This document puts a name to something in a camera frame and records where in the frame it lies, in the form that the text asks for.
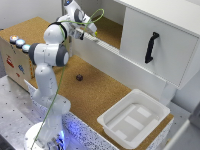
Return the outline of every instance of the white cabinet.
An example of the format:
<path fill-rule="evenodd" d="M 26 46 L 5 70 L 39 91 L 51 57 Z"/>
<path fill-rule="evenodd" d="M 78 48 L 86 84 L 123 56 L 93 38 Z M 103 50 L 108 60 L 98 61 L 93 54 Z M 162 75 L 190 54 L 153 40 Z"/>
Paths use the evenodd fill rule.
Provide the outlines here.
<path fill-rule="evenodd" d="M 145 63 L 149 41 L 159 34 L 152 45 L 153 60 Z M 180 86 L 190 63 L 198 37 L 176 27 L 127 8 L 120 54 L 163 79 Z"/>

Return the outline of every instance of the cable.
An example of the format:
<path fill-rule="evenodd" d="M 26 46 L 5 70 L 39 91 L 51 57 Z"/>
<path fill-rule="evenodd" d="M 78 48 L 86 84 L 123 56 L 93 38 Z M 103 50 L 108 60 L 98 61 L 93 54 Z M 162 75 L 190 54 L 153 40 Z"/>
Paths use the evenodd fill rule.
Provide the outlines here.
<path fill-rule="evenodd" d="M 100 11 L 100 10 L 103 11 L 102 15 L 101 15 L 99 18 L 97 18 L 95 21 L 91 21 L 92 17 L 93 17 L 98 11 Z M 67 21 L 67 20 L 61 21 L 61 22 L 71 22 L 71 23 L 77 23 L 77 24 L 86 24 L 85 29 L 84 29 L 84 32 L 85 32 L 87 26 L 88 26 L 90 23 L 95 23 L 95 22 L 99 21 L 99 20 L 103 17 L 103 15 L 104 15 L 104 10 L 103 10 L 103 9 L 98 9 L 98 10 L 90 17 L 90 20 L 89 20 L 87 23 L 78 23 L 78 22 Z M 64 38 L 64 43 L 65 43 L 66 39 L 65 39 L 64 31 L 63 31 L 63 29 L 62 29 L 61 26 L 59 26 L 59 27 L 60 27 L 60 30 L 61 30 L 61 32 L 62 32 L 62 35 L 63 35 L 63 38 Z M 48 111 L 47 111 L 47 114 L 46 114 L 46 116 L 45 116 L 45 118 L 44 118 L 44 120 L 43 120 L 43 122 L 42 122 L 42 125 L 41 125 L 41 127 L 40 127 L 40 129 L 39 129 L 39 131 L 38 131 L 38 133 L 37 133 L 37 135 L 36 135 L 36 137 L 35 137 L 35 139 L 34 139 L 33 145 L 31 146 L 31 150 L 33 149 L 33 146 L 34 146 L 34 144 L 35 144 L 35 142 L 36 142 L 36 140 L 37 140 L 37 138 L 38 138 L 38 136 L 39 136 L 39 134 L 40 134 L 40 131 L 42 130 L 42 126 L 44 125 L 44 122 L 46 121 L 47 116 L 49 115 L 49 112 L 50 112 L 51 108 L 53 107 L 53 104 L 54 104 L 54 102 L 55 102 L 55 100 L 56 100 L 56 97 L 57 97 L 57 95 L 58 95 L 58 91 L 59 91 L 59 89 L 60 89 L 61 82 L 62 82 L 62 79 L 63 79 L 64 71 L 65 71 L 65 66 L 63 67 L 63 70 L 62 70 L 62 75 L 61 75 L 61 78 L 60 78 L 60 81 L 59 81 L 59 85 L 58 85 L 58 89 L 57 89 L 57 91 L 56 91 L 56 95 L 54 96 L 54 99 L 53 99 L 53 101 L 52 101 L 52 103 L 51 103 L 51 105 L 50 105 L 50 107 L 49 107 L 49 109 L 48 109 Z"/>

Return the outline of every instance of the door handle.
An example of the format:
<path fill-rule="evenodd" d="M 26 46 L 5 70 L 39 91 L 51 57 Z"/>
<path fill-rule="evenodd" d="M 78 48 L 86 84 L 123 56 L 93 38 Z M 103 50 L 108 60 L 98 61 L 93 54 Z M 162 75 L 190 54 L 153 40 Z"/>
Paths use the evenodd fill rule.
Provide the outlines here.
<path fill-rule="evenodd" d="M 160 35 L 156 32 L 153 32 L 153 36 L 150 38 L 149 44 L 148 44 L 148 48 L 147 48 L 147 53 L 145 56 L 145 63 L 148 64 L 149 62 L 151 62 L 153 60 L 153 57 L 151 57 L 151 53 L 153 50 L 153 46 L 154 46 L 154 40 L 157 39 Z"/>

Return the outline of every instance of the white cabinet door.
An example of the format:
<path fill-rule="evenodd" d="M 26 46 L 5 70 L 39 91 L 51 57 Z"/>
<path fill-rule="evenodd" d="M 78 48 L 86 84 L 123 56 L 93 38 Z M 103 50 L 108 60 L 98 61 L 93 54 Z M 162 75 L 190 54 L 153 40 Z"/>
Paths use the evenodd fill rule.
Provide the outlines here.
<path fill-rule="evenodd" d="M 153 60 L 146 64 L 145 56 L 153 32 L 159 37 L 154 40 Z M 126 8 L 120 54 L 179 86 L 197 40 L 193 35 Z"/>

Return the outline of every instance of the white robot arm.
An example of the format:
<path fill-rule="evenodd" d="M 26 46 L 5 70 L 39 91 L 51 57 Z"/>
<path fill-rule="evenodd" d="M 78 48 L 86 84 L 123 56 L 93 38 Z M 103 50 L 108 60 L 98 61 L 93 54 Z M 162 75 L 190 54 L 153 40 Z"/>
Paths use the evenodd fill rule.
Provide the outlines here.
<path fill-rule="evenodd" d="M 90 17 L 81 10 L 75 0 L 67 0 L 64 7 L 68 14 L 58 18 L 56 22 L 47 28 L 44 33 L 46 43 L 35 43 L 29 49 L 29 57 L 33 64 L 37 65 L 35 78 L 38 89 L 33 94 L 33 100 L 47 108 L 50 107 L 58 90 L 52 66 L 65 66 L 69 59 L 69 54 L 62 42 L 68 36 L 83 39 L 84 34 L 77 31 L 77 28 L 86 26 L 87 31 L 92 35 L 97 30 L 95 24 L 90 22 Z M 63 130 L 62 115 L 68 113 L 70 107 L 69 100 L 60 95 L 56 97 L 55 103 L 37 138 L 36 144 L 40 145 L 41 149 L 55 149 L 56 144 L 52 144 L 54 147 L 50 147 L 48 143 L 55 143 L 57 136 L 61 135 L 60 133 Z M 65 150 L 62 145 L 59 145 L 58 149 Z"/>

